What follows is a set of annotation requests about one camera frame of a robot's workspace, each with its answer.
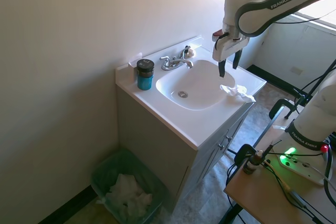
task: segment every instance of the white wall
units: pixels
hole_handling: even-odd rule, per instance
[[[223,0],[0,0],[0,222],[37,223],[118,147],[114,68],[222,26]]]
[[[297,21],[294,17],[283,19],[283,22]],[[297,88],[303,88],[323,74],[336,58],[336,36],[316,27],[272,25],[254,64]],[[291,72],[292,67],[303,70],[302,74]]]
[[[260,47],[264,40],[266,39],[268,30],[259,35],[258,37],[250,38],[249,43],[245,48],[243,48],[243,54],[239,61],[239,65],[243,68],[248,68],[251,66],[259,54]],[[231,55],[228,59],[233,61],[235,55]]]

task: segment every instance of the faucet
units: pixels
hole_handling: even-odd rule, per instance
[[[188,51],[188,49],[190,49],[190,46],[186,46],[179,54],[177,57],[173,57],[173,60],[170,59],[169,56],[164,56],[161,57],[160,60],[164,60],[164,62],[162,63],[161,68],[165,71],[170,71],[176,68],[179,68],[180,66],[182,66],[183,64],[186,63],[187,67],[190,69],[194,66],[194,64],[192,63],[192,61],[190,60],[186,60],[185,57],[185,53],[186,51]]]

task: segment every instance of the green wastebasket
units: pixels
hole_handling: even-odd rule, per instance
[[[111,203],[113,199],[105,197],[110,187],[116,184],[119,174],[133,175],[141,188],[147,194],[153,195],[147,213],[137,222],[133,222],[136,224],[149,223],[166,196],[166,187],[134,154],[126,149],[120,149],[102,162],[91,175],[91,186],[102,199],[107,210],[121,224],[129,224],[129,222],[119,215],[118,209]]]

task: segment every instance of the teal container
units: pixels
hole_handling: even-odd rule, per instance
[[[110,187],[116,184],[120,173],[133,175],[141,188],[147,194],[153,195],[153,200],[147,209],[147,213],[137,220],[127,221],[123,219],[119,215],[118,209],[112,205],[111,199],[105,198]],[[91,175],[91,186],[104,202],[106,209],[121,224],[150,223],[155,211],[161,206],[167,195],[167,189],[164,184],[134,154],[126,149],[120,149],[97,167]]]
[[[154,75],[154,62],[141,59],[137,61],[136,68],[138,70],[138,88],[141,90],[151,89]]]

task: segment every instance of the tissues in trash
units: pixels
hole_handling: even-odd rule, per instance
[[[113,206],[118,209],[120,217],[125,220],[144,216],[152,202],[152,194],[146,194],[134,176],[126,174],[119,174],[117,182],[110,187],[106,198],[110,199]]]
[[[233,97],[241,97],[244,102],[256,102],[253,95],[247,95],[247,89],[244,86],[237,85],[234,88],[220,85],[220,88]]]

